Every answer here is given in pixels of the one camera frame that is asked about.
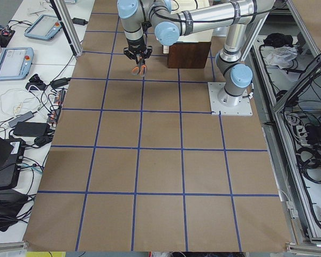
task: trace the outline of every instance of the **wooden block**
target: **wooden block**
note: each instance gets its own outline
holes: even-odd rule
[[[203,69],[211,42],[176,43],[169,48],[167,66],[172,69]]]

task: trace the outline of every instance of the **white desk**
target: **white desk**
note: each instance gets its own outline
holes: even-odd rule
[[[93,8],[95,0],[79,0],[77,4],[67,5],[71,17],[77,17],[88,20],[90,17],[91,10]],[[39,6],[40,1],[36,0],[23,0],[22,4],[19,6],[17,12],[15,13],[13,20],[29,20],[34,22],[38,16],[27,14],[27,9],[31,7]],[[49,8],[46,14],[54,14],[54,11]],[[13,27],[16,30],[15,35],[13,36],[8,47],[32,47],[34,49],[34,59],[31,66],[29,75],[24,80],[16,81],[0,81],[0,96],[4,94],[9,89],[25,89],[25,85],[28,82],[28,79],[35,73],[38,73],[40,78],[48,84],[64,67],[64,65],[69,61],[72,56],[71,49],[68,45],[64,32],[61,30],[52,40],[50,41],[41,41],[33,40],[24,36],[26,27],[23,25],[17,25]],[[86,26],[75,25],[75,29],[78,33],[79,39],[82,40],[85,34]],[[75,59],[71,64],[64,70],[61,77],[71,77],[74,69]],[[6,102],[3,104],[12,105],[14,104],[17,95],[15,94],[6,94]],[[45,122],[47,111],[41,111],[42,114],[35,114],[35,117],[29,121],[31,122]],[[1,99],[0,99],[0,121],[7,120],[10,117],[4,115],[1,112]],[[23,138],[27,143],[32,143],[34,138]],[[50,149],[50,144],[40,148],[40,149],[29,149],[25,150],[25,157],[29,157],[37,161],[39,164],[42,164],[44,158],[46,157]],[[26,169],[20,173],[19,181],[17,187],[14,189],[21,193],[27,193],[31,182],[32,182],[32,172],[30,169]],[[34,194],[37,192],[39,183],[41,179],[41,174],[34,172],[34,181],[33,186],[29,194]],[[27,211],[32,203],[24,205],[20,213]],[[17,224],[8,228],[6,232],[0,232],[0,243],[13,243],[22,241],[22,237],[25,233],[27,224],[23,222],[18,222]]]

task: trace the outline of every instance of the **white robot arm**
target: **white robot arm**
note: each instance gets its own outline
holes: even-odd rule
[[[133,73],[144,75],[145,59],[152,53],[152,47],[144,42],[148,27],[155,28],[155,35],[162,45],[171,46],[181,35],[229,26],[216,63],[226,79],[219,99],[226,106],[235,106],[253,76],[251,69],[240,63],[247,24],[264,18],[272,10],[274,1],[224,0],[219,5],[170,14],[171,0],[118,0],[119,17],[128,43],[124,54],[137,63]]]

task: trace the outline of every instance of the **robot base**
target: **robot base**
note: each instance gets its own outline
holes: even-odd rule
[[[225,83],[208,82],[210,109],[212,111],[212,115],[219,115],[221,113],[223,116],[252,116],[252,108],[250,99],[248,98],[243,98],[235,107],[227,107],[219,102],[218,93],[224,86]]]

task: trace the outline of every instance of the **blue framed tablet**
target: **blue framed tablet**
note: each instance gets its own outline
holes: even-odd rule
[[[34,53],[31,47],[3,48],[0,55],[0,81],[24,79]]]
[[[43,14],[25,31],[24,36],[47,41],[53,38],[60,29],[61,25],[56,16]]]

